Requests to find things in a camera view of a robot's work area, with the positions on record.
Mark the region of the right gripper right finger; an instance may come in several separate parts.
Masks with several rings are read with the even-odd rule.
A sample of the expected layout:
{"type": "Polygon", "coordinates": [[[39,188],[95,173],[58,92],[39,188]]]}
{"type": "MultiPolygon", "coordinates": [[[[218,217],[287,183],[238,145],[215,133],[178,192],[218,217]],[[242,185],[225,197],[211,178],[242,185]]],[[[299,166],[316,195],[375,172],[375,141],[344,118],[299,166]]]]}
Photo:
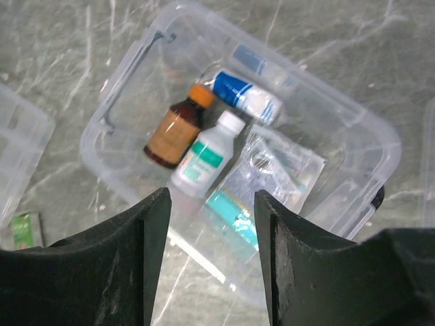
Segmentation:
{"type": "Polygon", "coordinates": [[[433,325],[434,230],[390,228],[361,243],[256,192],[271,325],[433,325]]]}

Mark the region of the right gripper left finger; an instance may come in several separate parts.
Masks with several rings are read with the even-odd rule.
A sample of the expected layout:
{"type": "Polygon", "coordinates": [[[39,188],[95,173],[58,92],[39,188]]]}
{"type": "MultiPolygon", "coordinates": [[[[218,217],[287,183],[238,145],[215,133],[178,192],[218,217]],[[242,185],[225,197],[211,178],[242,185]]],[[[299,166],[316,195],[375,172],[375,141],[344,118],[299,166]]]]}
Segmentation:
{"type": "Polygon", "coordinates": [[[171,216],[163,187],[49,247],[1,252],[2,325],[149,325],[171,216]]]}

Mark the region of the green small sachet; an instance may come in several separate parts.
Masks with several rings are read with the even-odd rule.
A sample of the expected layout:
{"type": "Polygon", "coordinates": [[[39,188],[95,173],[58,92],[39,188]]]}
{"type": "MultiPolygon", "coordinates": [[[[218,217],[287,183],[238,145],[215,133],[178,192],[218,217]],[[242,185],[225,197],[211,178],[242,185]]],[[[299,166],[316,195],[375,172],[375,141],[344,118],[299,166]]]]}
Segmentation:
{"type": "Polygon", "coordinates": [[[10,229],[14,250],[44,246],[39,213],[28,212],[13,217],[10,229]]]}

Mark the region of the white bottle green label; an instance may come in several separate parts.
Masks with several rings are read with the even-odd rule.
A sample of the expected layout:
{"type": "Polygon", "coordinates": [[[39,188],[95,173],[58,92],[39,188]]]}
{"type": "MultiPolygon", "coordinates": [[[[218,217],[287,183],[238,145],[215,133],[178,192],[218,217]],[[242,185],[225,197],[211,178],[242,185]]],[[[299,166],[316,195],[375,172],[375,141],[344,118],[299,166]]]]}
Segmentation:
{"type": "Polygon", "coordinates": [[[224,111],[212,128],[200,132],[171,175],[171,183],[188,196],[202,198],[234,155],[234,140],[245,122],[224,111]]]}

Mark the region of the brown bottle orange cap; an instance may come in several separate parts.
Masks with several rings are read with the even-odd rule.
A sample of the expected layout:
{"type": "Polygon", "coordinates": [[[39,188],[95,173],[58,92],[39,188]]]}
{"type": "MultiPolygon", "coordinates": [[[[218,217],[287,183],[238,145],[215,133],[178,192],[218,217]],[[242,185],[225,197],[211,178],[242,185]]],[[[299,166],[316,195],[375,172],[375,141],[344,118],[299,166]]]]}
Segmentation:
{"type": "Polygon", "coordinates": [[[194,84],[186,99],[170,106],[143,152],[155,163],[174,169],[203,129],[203,115],[213,104],[213,93],[194,84]]]}

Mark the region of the clear compartment tray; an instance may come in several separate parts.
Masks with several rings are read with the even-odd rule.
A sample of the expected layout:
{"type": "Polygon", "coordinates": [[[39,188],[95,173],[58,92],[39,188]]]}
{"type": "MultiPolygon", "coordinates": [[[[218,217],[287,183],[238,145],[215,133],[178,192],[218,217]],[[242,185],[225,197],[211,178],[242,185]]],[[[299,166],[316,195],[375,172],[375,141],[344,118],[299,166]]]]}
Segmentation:
{"type": "Polygon", "coordinates": [[[1,84],[1,228],[10,223],[54,132],[55,121],[1,84]]]}

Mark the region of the clear plastic medicine box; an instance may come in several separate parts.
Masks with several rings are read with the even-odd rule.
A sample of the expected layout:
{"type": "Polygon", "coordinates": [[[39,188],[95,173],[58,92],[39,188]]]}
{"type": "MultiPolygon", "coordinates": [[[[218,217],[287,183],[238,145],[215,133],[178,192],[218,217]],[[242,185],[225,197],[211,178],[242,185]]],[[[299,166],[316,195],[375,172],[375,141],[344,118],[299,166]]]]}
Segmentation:
{"type": "Polygon", "coordinates": [[[254,124],[276,130],[327,160],[299,214],[352,239],[375,212],[375,196],[398,165],[397,133],[385,120],[194,1],[168,4],[132,44],[84,130],[80,153],[96,177],[130,205],[154,188],[168,186],[173,201],[169,238],[222,284],[263,308],[258,252],[247,261],[238,259],[214,229],[205,206],[239,158],[254,124]],[[271,125],[213,93],[213,77],[221,70],[283,101],[271,125]],[[214,95],[201,132],[214,127],[226,110],[245,122],[234,140],[233,157],[202,198],[188,196],[171,183],[177,167],[165,168],[143,152],[170,106],[185,100],[194,84],[214,95]]]}

